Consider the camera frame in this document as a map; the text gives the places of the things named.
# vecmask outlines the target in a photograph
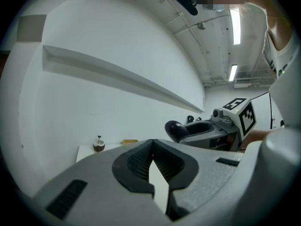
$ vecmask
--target black vent slot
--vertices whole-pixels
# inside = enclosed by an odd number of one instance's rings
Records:
[[[239,161],[234,161],[226,158],[220,157],[219,159],[216,160],[219,163],[226,164],[229,166],[237,167],[239,165]]]
[[[113,163],[114,177],[129,191],[149,193],[154,196],[155,188],[149,181],[152,162],[152,140],[123,153]]]
[[[81,180],[72,181],[46,210],[59,219],[63,219],[81,195],[86,185],[87,182]]]
[[[160,146],[154,148],[154,161],[166,182],[184,168],[184,161],[180,157]]]
[[[207,122],[200,122],[193,125],[186,125],[185,128],[190,135],[194,135],[210,130],[210,125]]]
[[[144,147],[127,160],[127,166],[137,177],[149,181],[149,169],[152,162],[151,144]]]

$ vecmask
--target ceiling light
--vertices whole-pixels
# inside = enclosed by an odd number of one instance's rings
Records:
[[[229,81],[233,81],[237,70],[237,65],[232,65]]]
[[[234,44],[240,44],[240,13],[239,8],[230,10],[233,26],[233,42]]]

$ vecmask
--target person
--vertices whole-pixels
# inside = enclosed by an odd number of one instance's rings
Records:
[[[263,58],[271,67],[271,70],[277,74],[277,77],[284,73],[289,61],[296,56],[299,46],[299,38],[293,26],[276,0],[205,0],[213,4],[222,5],[224,8],[233,9],[252,4],[259,7],[267,19],[267,31],[265,33],[265,44],[263,49]],[[254,141],[263,140],[273,130],[253,129],[242,142],[241,148],[246,147]]]

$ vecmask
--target white table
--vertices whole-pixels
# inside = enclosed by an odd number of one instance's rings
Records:
[[[117,148],[119,146],[123,146],[122,144],[107,144],[104,147],[103,152]],[[80,145],[79,152],[77,153],[76,162],[79,162],[81,159],[84,159],[87,156],[98,153],[94,150],[93,145]]]

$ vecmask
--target white wall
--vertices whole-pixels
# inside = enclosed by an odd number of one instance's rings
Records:
[[[268,92],[267,88],[240,88],[235,89],[233,85],[218,86],[206,88],[206,113],[203,114],[202,119],[209,119],[212,115],[213,109],[223,107],[226,103],[230,102],[236,97],[249,97],[251,99]],[[271,99],[272,114],[275,115],[276,122],[273,126],[280,127],[282,116]]]
[[[11,51],[16,40],[18,30],[18,19],[14,19],[9,26],[3,40],[0,41],[0,51]]]
[[[44,44],[120,66],[203,109],[204,87],[193,63],[163,24],[131,0],[88,0]]]
[[[270,130],[272,108],[269,93],[253,98],[252,104],[256,116],[256,125],[254,129]]]
[[[1,149],[29,196],[74,164],[79,145],[93,143],[99,134],[108,144],[169,139],[167,121],[186,123],[188,115],[202,117],[204,110],[205,90],[192,62],[148,11],[130,0],[46,1],[49,6],[27,10],[47,15],[42,42],[17,42],[0,82]],[[44,45],[119,66],[175,96],[51,62]],[[49,65],[62,70],[51,72]]]

